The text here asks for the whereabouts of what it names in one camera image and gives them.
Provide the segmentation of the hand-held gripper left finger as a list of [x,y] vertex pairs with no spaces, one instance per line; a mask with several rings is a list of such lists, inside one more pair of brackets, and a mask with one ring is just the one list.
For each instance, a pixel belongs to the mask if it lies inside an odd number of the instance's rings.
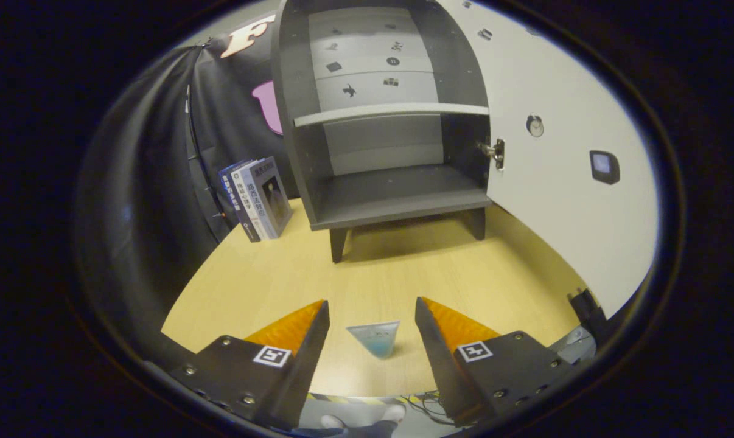
[[295,429],[329,329],[321,299],[245,338],[218,336],[160,380],[231,429]]

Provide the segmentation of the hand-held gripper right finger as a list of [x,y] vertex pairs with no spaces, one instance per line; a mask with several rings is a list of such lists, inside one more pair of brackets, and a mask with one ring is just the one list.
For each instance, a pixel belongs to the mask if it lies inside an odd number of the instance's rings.
[[527,332],[500,335],[428,297],[416,299],[415,324],[443,410],[456,426],[514,418],[574,371]]

